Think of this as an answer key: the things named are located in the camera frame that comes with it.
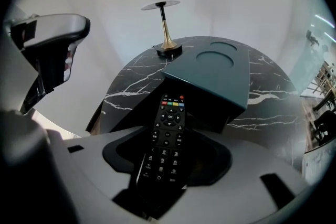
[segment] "gray surface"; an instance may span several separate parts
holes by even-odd
[[[103,158],[104,147],[126,134],[140,129],[135,127],[120,132],[65,140],[67,147],[81,145],[84,150],[71,154],[87,177],[108,197],[112,198],[128,187],[131,176],[118,173]]]
[[[116,133],[116,136],[129,134],[127,130]],[[72,155],[66,148],[61,135],[56,131],[48,130],[51,152],[57,165],[60,177],[65,183],[73,204],[79,223],[103,224],[103,223],[147,223],[123,208],[113,203],[110,198],[97,188],[97,182],[86,174],[78,166]],[[115,187],[123,187],[123,182],[113,180],[109,182]]]
[[[24,47],[34,46],[64,35],[76,34],[84,30],[86,19],[78,14],[52,14],[21,20],[13,26],[37,21],[35,37],[24,42]]]
[[[234,40],[186,37],[175,40],[183,54],[212,42],[247,48],[250,89],[247,110],[223,131],[229,138],[247,140],[269,149],[301,171],[306,146],[306,122],[301,100],[284,71],[260,51]],[[176,57],[158,57],[148,49],[130,61],[112,82],[101,110],[100,132],[108,133],[162,81],[161,70]]]
[[[162,73],[247,109],[250,84],[247,47],[237,48],[223,42],[205,44],[182,54]]]
[[[109,198],[127,187],[129,175],[115,172],[104,161],[102,149],[134,130],[137,129],[65,141],[66,146],[85,148],[71,156],[89,180]],[[188,188],[160,223],[251,223],[269,216],[277,207],[259,179],[268,173],[276,173],[295,195],[307,187],[299,173],[267,149],[219,134],[202,133],[231,151],[232,167],[211,186]]]

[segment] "black marble tabletop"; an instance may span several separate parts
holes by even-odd
[[[229,123],[222,134],[248,140],[269,149],[301,171],[306,146],[306,122],[301,100],[283,70],[260,51],[225,38],[186,37],[176,39],[183,53],[212,42],[245,46],[250,58],[248,108]],[[130,61],[117,75],[101,109],[100,133],[110,132],[137,104],[163,81],[161,70],[174,57],[158,57],[150,48]]]

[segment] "gold lamp stand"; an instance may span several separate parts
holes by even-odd
[[[159,2],[156,3],[156,6],[160,8],[161,11],[161,18],[162,18],[162,25],[163,25],[163,34],[164,34],[164,42],[162,43],[161,47],[158,46],[156,48],[157,54],[159,56],[171,56],[171,55],[178,55],[182,52],[182,45],[176,44],[169,35],[166,16],[164,13],[164,5],[166,2]]]

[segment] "number button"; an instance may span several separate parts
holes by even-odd
[[[167,159],[166,159],[166,158],[163,158],[163,157],[160,157],[160,158],[159,158],[159,163],[160,163],[160,165],[164,165],[164,164],[167,163]]]
[[[181,151],[172,151],[172,157],[181,158]]]
[[[149,161],[149,162],[153,161],[153,155],[148,156],[147,161]]]
[[[162,156],[169,156],[170,155],[170,150],[165,150],[165,149],[160,149],[160,155]]]
[[[152,164],[146,163],[144,164],[145,169],[151,170],[152,169]]]
[[[171,174],[171,175],[177,175],[176,168],[172,168],[172,169],[170,169],[170,174]]]

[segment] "remote control button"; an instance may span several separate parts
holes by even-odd
[[[146,154],[145,161],[150,163],[153,161],[153,154]]]
[[[173,167],[178,167],[178,164],[180,163],[180,161],[178,160],[173,160]]]
[[[154,146],[154,147],[151,148],[151,153],[152,153],[153,156],[157,156],[158,152],[159,152],[158,147]]]
[[[164,165],[164,164],[167,164],[167,158],[165,158],[165,157],[160,157],[159,158],[159,165]]]
[[[178,114],[176,114],[175,121],[176,121],[177,123],[179,123],[180,120],[181,120],[181,115],[178,113]]]
[[[157,170],[156,170],[156,171],[159,172],[159,174],[160,174],[160,173],[165,172],[165,168],[163,167],[163,165],[159,165],[159,166],[157,167]]]
[[[181,151],[172,151],[173,158],[181,158]]]
[[[174,115],[173,113],[169,113],[169,114],[167,115],[167,120],[169,120],[169,121],[173,121],[173,120],[175,120],[175,115]]]
[[[160,117],[161,121],[164,121],[166,119],[166,113],[162,113]]]
[[[144,178],[150,178],[151,177],[151,173],[149,171],[143,171],[141,173],[141,176]]]
[[[178,172],[176,170],[176,167],[172,167],[169,169],[169,172],[168,172],[170,175],[177,175]]]
[[[163,124],[166,125],[166,126],[170,126],[170,127],[176,125],[175,122],[173,122],[173,121],[165,121],[165,122],[163,122]]]
[[[168,111],[169,113],[176,113],[176,110],[174,110],[174,109],[167,109],[167,111]]]
[[[160,149],[160,155],[162,156],[169,156],[170,155],[170,150],[166,150],[164,148]]]
[[[176,136],[176,141],[175,141],[175,145],[177,147],[181,147],[182,146],[182,134],[181,133],[178,133],[177,136]]]
[[[145,170],[152,170],[153,164],[151,163],[143,163],[143,167]]]
[[[160,132],[158,130],[154,130],[152,134],[152,141],[156,142],[159,139]]]

